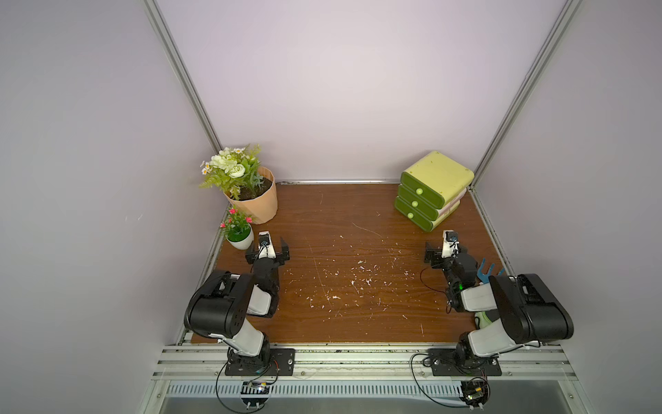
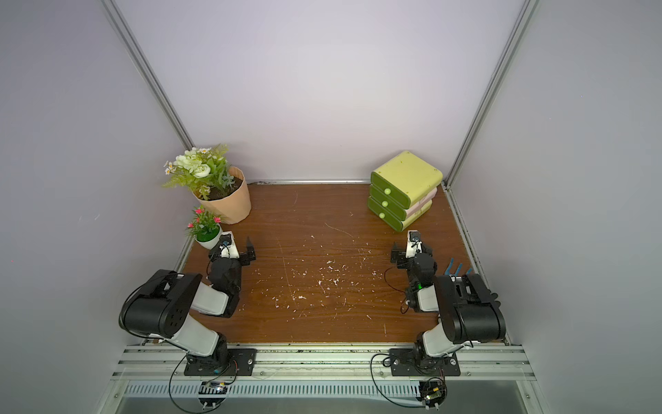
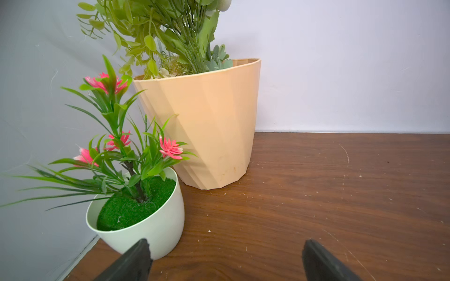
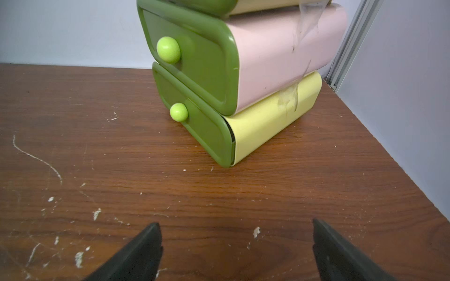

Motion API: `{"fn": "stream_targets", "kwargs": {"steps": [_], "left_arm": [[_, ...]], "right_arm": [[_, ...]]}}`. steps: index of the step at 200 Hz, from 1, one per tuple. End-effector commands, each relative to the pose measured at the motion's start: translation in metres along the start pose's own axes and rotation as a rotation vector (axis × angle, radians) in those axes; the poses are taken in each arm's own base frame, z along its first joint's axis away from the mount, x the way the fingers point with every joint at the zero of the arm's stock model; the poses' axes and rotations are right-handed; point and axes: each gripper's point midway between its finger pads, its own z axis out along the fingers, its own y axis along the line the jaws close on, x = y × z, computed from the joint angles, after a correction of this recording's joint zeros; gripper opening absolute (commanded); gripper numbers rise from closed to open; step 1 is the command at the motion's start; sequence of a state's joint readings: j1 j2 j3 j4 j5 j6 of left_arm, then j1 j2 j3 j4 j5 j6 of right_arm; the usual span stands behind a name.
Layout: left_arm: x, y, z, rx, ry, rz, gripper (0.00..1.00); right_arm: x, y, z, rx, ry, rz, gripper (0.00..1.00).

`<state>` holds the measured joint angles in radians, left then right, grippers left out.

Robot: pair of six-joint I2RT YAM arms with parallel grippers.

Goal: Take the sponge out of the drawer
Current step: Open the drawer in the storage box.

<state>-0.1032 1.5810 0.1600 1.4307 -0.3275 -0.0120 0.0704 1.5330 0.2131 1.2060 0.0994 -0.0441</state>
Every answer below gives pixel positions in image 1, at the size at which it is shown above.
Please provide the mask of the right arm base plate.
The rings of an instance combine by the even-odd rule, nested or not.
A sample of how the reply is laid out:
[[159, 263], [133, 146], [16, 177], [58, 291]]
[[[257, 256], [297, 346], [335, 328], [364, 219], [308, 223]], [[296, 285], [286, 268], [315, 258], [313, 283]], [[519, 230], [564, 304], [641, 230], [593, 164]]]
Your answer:
[[501, 376], [498, 359], [467, 356], [456, 349], [431, 348], [422, 364], [432, 369], [433, 376]]

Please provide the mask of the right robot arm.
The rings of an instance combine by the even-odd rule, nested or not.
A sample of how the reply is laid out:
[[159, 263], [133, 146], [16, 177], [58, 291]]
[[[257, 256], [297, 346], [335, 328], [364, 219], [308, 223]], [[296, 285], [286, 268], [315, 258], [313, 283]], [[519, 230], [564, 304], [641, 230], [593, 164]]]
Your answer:
[[426, 243], [424, 262], [443, 272], [451, 310], [498, 314], [491, 324], [460, 336], [450, 362], [462, 371], [493, 364], [499, 355], [529, 343], [542, 345], [574, 334], [570, 314], [537, 274], [490, 275], [479, 284], [477, 261], [458, 243], [442, 248]]

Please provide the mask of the green pink drawer cabinet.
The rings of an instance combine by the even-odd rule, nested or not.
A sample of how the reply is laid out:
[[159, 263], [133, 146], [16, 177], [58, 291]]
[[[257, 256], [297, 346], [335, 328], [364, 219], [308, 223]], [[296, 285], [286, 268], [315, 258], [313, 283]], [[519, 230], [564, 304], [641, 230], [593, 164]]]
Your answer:
[[432, 221], [434, 229], [458, 209], [467, 187], [474, 179], [471, 169], [438, 151], [430, 152], [404, 172], [420, 179], [445, 198], [445, 205], [439, 209], [440, 216]]

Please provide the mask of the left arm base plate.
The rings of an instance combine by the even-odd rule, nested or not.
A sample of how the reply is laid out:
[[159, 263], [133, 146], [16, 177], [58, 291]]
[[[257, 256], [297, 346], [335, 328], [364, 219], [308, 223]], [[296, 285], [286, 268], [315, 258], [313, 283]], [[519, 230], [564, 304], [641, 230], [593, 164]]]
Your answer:
[[242, 356], [232, 348], [227, 354], [226, 376], [293, 376], [296, 350], [269, 348], [257, 356]]

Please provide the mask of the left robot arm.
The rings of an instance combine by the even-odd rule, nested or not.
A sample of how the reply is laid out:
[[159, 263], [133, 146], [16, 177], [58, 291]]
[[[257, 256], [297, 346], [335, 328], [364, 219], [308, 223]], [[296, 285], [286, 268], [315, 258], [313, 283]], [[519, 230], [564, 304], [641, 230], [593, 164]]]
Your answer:
[[271, 318], [279, 307], [279, 268], [290, 259], [288, 244], [274, 248], [269, 232], [261, 232], [246, 252], [252, 270], [233, 274], [215, 270], [192, 295], [184, 326], [198, 336], [229, 347], [227, 376], [293, 375], [295, 350], [273, 349], [267, 334], [248, 317]]

